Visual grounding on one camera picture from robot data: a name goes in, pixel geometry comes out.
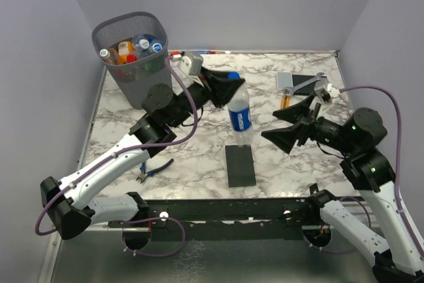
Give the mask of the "large orange juice bottle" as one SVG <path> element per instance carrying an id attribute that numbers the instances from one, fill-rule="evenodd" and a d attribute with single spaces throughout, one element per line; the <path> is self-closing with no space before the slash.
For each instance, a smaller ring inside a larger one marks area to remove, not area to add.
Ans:
<path id="1" fill-rule="evenodd" d="M 120 58 L 118 52 L 114 48 L 103 48 L 99 51 L 101 59 L 110 65 L 119 65 Z"/>

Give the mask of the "small orange juice bottle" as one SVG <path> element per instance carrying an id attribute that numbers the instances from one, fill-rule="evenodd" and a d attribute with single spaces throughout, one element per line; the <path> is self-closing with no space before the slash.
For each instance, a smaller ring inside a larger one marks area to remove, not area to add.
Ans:
<path id="1" fill-rule="evenodd" d="M 117 52 L 119 55 L 119 63 L 126 64 L 127 56 L 134 50 L 133 43 L 130 40 L 122 41 L 118 44 Z"/>

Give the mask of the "pepsi label clear bottle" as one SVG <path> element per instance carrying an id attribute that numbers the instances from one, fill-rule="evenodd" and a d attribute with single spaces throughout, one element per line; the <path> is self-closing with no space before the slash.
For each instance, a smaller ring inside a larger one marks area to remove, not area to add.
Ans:
<path id="1" fill-rule="evenodd" d="M 242 84 L 227 104 L 233 136 L 237 145 L 250 145 L 254 129 L 250 117 L 250 97 L 245 84 Z"/>

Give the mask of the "green plastic bottle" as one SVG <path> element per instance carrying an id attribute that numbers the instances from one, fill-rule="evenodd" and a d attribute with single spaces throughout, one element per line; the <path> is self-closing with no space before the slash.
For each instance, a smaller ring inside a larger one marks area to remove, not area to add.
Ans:
<path id="1" fill-rule="evenodd" d="M 164 69 L 164 59 L 155 58 L 143 64 L 142 71 L 147 75 L 151 76 Z"/>

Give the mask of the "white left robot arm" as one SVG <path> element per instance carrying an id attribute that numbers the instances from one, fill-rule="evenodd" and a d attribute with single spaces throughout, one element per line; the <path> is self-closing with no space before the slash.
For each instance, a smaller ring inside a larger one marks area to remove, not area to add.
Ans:
<path id="1" fill-rule="evenodd" d="M 200 69 L 198 78 L 183 86 L 180 94 L 167 84 L 152 86 L 142 104 L 146 113 L 115 146 L 69 176 L 44 179 L 40 183 L 43 210 L 36 221 L 36 234 L 44 234 L 40 230 L 44 216 L 49 216 L 63 240 L 77 237 L 96 223 L 127 221 L 134 227 L 142 225 L 146 206 L 136 192 L 99 202 L 94 199 L 131 168 L 169 146 L 188 141 L 197 129 L 197 110 L 207 102 L 222 108 L 245 83 L 234 72 L 207 68 Z"/>

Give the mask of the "blue label bottle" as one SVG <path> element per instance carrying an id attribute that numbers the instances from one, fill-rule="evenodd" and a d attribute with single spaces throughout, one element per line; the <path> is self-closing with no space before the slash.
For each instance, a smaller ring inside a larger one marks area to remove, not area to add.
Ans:
<path id="1" fill-rule="evenodd" d="M 149 53 L 149 55 L 155 54 L 157 52 L 160 52 L 162 49 L 163 49 L 162 42 L 158 39 L 154 39 L 149 44 L 148 53 Z"/>

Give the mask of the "clear crushed bottle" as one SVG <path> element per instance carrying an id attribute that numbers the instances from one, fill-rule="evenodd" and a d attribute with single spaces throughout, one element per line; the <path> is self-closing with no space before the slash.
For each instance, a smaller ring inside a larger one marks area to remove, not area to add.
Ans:
<path id="1" fill-rule="evenodd" d="M 132 45 L 138 51 L 147 53 L 150 42 L 143 34 L 136 34 L 132 38 Z"/>

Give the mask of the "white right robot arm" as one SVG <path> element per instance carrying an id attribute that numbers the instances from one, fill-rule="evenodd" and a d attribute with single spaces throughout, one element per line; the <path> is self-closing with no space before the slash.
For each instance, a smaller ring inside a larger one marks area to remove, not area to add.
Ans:
<path id="1" fill-rule="evenodd" d="M 343 174 L 372 210 L 382 235 L 365 226 L 329 191 L 321 190 L 307 198 L 304 216 L 308 222 L 324 221 L 333 226 L 368 261 L 378 282 L 422 282 L 423 257 L 414 243 L 416 228 L 405 221 L 410 215 L 399 205 L 395 194 L 396 174 L 388 159 L 376 148 L 387 135 L 383 120 L 375 110 L 363 107 L 354 111 L 344 125 L 319 116 L 321 105 L 310 108 L 309 96 L 273 115 L 290 127 L 262 132 L 286 154 L 294 145 L 307 140 L 339 151 Z"/>

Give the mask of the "red label bottle red cap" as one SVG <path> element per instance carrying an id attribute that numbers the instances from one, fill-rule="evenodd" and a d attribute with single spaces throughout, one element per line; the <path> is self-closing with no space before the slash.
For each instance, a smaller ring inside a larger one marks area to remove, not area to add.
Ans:
<path id="1" fill-rule="evenodd" d="M 136 62 L 138 60 L 138 56 L 136 54 L 128 54 L 126 57 L 127 63 Z"/>

